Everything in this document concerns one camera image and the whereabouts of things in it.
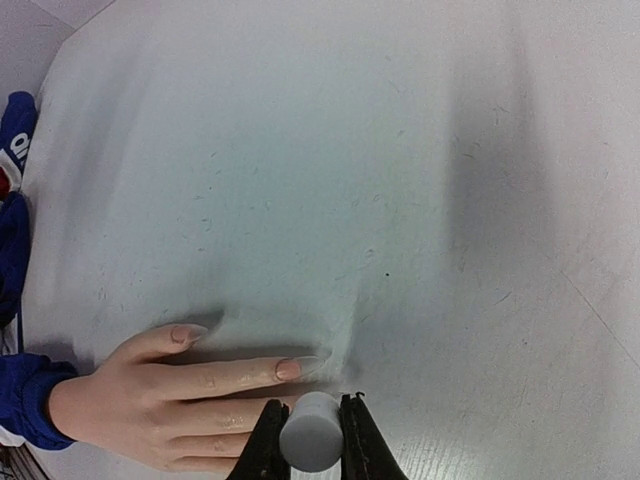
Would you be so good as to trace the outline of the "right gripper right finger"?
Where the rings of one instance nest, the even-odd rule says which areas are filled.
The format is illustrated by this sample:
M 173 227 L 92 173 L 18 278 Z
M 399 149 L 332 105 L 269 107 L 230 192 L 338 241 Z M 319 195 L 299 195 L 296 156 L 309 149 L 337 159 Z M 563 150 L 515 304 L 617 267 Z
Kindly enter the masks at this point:
M 342 480 L 408 480 L 370 414 L 361 392 L 341 398 Z

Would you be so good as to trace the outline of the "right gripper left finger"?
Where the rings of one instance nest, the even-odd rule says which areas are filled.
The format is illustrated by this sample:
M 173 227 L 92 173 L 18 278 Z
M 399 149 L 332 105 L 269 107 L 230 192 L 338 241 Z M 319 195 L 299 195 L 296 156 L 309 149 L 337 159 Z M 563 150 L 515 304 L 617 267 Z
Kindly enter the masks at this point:
M 279 438 L 289 418 L 289 407 L 269 400 L 227 480 L 289 480 L 291 467 L 284 459 Z

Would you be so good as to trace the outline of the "white nail polish cap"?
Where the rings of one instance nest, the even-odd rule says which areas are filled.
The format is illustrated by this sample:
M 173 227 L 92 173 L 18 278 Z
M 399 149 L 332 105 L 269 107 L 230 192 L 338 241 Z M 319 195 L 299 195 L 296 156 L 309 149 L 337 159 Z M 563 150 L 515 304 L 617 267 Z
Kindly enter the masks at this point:
M 318 473 L 332 468 L 343 451 L 339 403 L 324 392 L 310 392 L 295 403 L 279 435 L 283 458 L 294 469 Z

